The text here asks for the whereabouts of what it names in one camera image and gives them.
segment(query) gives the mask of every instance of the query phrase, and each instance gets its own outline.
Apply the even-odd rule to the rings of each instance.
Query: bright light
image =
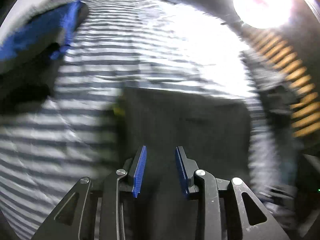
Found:
[[[288,21],[292,3],[291,0],[233,0],[233,5],[245,23],[267,29]]]

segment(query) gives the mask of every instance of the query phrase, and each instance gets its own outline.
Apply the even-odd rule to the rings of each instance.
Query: metal screw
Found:
[[[90,179],[88,177],[83,177],[80,179],[81,184],[87,184],[89,181],[90,181]]]
[[[204,176],[204,175],[205,175],[205,171],[204,171],[204,170],[197,170],[197,171],[196,171],[196,174],[197,174],[198,176]]]
[[[124,175],[126,173],[126,171],[124,169],[119,169],[116,171],[117,175]]]
[[[235,185],[240,185],[240,184],[242,184],[242,179],[240,179],[240,178],[233,178],[232,179],[232,182],[233,182],[233,184],[235,184]]]

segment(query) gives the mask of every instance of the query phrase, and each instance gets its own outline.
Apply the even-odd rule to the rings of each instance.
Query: black cloth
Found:
[[[183,146],[188,158],[216,178],[240,177],[249,185],[248,109],[241,100],[163,90],[125,88],[124,97],[128,152],[147,146],[136,239],[193,240],[197,201],[182,194],[175,148]]]

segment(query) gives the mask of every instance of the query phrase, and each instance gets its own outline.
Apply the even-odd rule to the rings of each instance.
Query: blue cloth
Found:
[[[61,53],[66,52],[72,41],[80,5],[81,2],[79,0],[68,3],[45,12],[21,27],[10,35],[0,47],[0,61],[17,57],[20,51],[28,50],[29,46],[35,44],[43,35],[60,27],[65,30],[64,44],[60,46],[59,50],[50,55],[51,59],[57,59]]]

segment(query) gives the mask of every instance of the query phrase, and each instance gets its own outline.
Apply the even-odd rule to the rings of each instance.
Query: blue gripper pad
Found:
[[[147,161],[147,148],[145,146],[142,147],[140,157],[138,160],[137,168],[133,176],[133,188],[132,194],[134,197],[137,197],[140,193],[140,188],[142,184],[142,178],[144,173],[144,167],[146,166]]]
[[[175,157],[176,157],[176,165],[177,165],[177,170],[178,170],[178,174],[179,174],[181,190],[182,190],[183,194],[185,195],[185,197],[188,197],[189,196],[188,177],[187,177],[187,173],[184,168],[181,154],[179,152],[178,147],[176,148],[176,151],[175,151]]]

